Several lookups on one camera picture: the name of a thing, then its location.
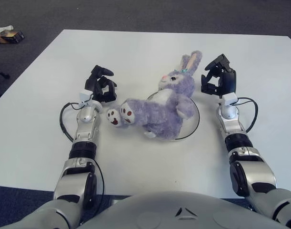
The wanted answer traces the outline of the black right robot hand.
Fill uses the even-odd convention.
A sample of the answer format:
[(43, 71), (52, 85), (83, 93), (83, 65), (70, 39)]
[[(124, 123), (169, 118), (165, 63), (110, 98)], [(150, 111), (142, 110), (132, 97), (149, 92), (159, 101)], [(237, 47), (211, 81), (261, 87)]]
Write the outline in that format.
[(201, 75), (201, 92), (209, 95), (223, 95), (236, 92), (236, 71), (230, 67), (225, 54), (219, 55), (206, 67), (207, 76)]

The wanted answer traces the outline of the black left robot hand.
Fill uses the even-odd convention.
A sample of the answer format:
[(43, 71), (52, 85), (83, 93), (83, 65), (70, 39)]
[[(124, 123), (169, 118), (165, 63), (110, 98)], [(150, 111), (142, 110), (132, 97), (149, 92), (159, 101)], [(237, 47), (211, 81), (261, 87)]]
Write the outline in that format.
[(93, 93), (92, 99), (98, 102), (112, 102), (117, 98), (115, 88), (117, 84), (108, 79), (107, 76), (113, 76), (111, 70), (95, 65), (92, 69), (89, 78), (85, 83), (85, 90)]

